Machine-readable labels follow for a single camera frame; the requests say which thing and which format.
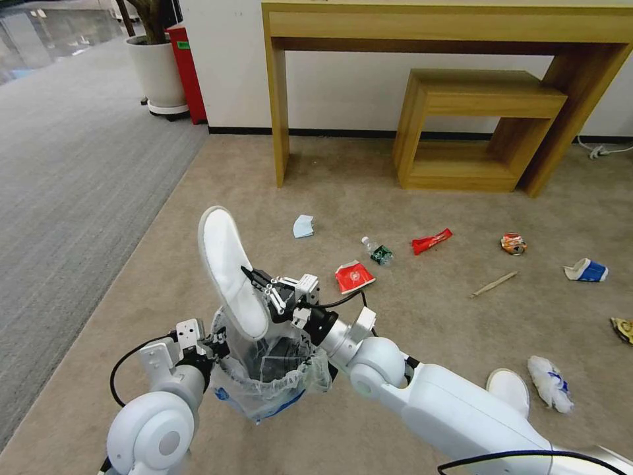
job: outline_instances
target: wooden console table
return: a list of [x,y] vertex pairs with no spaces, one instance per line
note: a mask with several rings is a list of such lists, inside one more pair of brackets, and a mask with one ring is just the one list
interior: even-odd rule
[[277,186],[289,157],[286,51],[553,55],[568,96],[520,186],[535,197],[633,49],[633,1],[263,0]]

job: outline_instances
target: white wall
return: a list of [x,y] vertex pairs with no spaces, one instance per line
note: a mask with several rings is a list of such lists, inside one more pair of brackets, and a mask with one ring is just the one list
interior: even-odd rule
[[[270,127],[259,0],[181,0],[211,127]],[[395,130],[412,67],[525,69],[549,57],[409,53],[287,54],[290,127]],[[491,132],[492,119],[434,117],[431,131]],[[585,135],[633,136],[633,59],[598,104]]]

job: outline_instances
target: green bottle label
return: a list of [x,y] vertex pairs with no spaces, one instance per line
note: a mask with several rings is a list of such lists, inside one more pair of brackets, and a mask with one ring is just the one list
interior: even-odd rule
[[387,249],[385,246],[381,245],[378,249],[376,249],[372,255],[371,259],[376,261],[378,264],[383,265],[385,262],[389,260],[392,252]]

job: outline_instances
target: plastic bottle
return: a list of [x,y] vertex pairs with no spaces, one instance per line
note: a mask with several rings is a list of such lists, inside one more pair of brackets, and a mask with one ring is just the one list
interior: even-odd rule
[[373,261],[380,265],[389,266],[394,259],[394,254],[383,245],[379,245],[374,241],[370,241],[367,236],[361,239],[365,246],[365,252],[371,256]]

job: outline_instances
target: red trash bin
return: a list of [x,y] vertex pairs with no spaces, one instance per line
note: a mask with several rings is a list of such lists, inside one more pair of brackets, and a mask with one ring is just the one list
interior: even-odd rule
[[185,89],[185,97],[187,99],[187,105],[189,106],[191,121],[194,124],[206,122],[204,102],[202,101],[198,75],[196,74],[196,67],[193,64],[193,56],[189,48],[189,39],[185,25],[182,22],[175,24],[174,26],[170,26],[167,32],[171,39],[173,55],[176,57],[180,80],[183,83],[183,89]]

